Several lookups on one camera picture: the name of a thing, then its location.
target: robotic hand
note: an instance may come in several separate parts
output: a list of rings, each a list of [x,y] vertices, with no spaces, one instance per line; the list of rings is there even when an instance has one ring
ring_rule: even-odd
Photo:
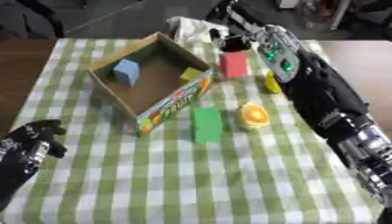
[[[239,0],[223,0],[207,15],[243,30],[212,41],[223,52],[248,50],[251,42],[275,73],[287,98],[309,126],[332,148],[361,185],[386,209],[379,222],[392,219],[392,143],[368,114],[368,104],[317,54],[289,31],[253,18]]]
[[[54,140],[66,130],[60,120],[30,122],[0,140],[0,212],[38,170],[46,155],[63,158],[67,149]]]

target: green checkered tablecloth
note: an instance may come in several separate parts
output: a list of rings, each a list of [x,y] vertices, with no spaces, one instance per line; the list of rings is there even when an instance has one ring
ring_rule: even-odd
[[[381,207],[284,96],[265,93],[266,68],[253,51],[247,76],[216,83],[151,134],[131,135],[95,97],[84,70],[127,42],[57,42],[14,127],[60,118],[69,151],[48,158],[15,195],[3,213],[8,223],[369,223],[378,216]],[[185,47],[219,71],[211,44]],[[270,125],[245,133],[235,110],[249,101],[269,111]],[[221,109],[221,141],[194,143],[191,109],[208,106]]]

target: blue cube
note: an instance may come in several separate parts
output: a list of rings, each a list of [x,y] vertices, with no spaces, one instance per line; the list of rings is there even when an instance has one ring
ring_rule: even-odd
[[[120,60],[113,72],[116,82],[125,86],[134,86],[140,77],[139,64],[128,59]]]

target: red cube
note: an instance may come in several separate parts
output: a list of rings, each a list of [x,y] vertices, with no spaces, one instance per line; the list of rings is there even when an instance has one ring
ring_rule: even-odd
[[[224,52],[220,55],[220,68],[226,77],[237,77],[247,73],[245,52]]]

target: open cardboard box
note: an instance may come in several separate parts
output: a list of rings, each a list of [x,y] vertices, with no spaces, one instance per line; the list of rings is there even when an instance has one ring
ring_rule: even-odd
[[[133,87],[115,81],[113,68],[123,58],[140,66],[140,78]],[[204,73],[184,82],[180,76],[188,67]],[[201,97],[209,89],[213,74],[203,60],[159,32],[93,62],[87,70],[105,98],[134,125],[136,133],[149,133]]]

